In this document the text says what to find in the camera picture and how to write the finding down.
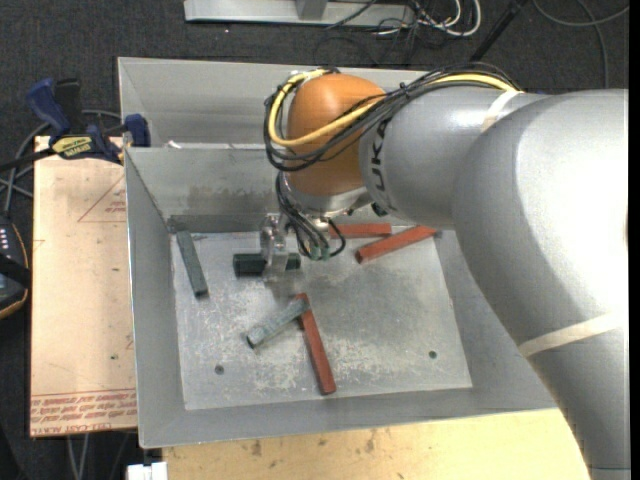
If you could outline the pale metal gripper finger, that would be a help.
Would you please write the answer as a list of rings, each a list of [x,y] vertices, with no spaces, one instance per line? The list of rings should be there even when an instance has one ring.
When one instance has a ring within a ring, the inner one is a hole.
[[[279,224],[279,215],[267,215],[261,223],[259,243],[263,257],[272,257],[277,251],[282,250],[282,234]]]
[[[287,251],[273,251],[266,259],[263,271],[263,280],[265,282],[276,282],[286,272],[289,259]]]

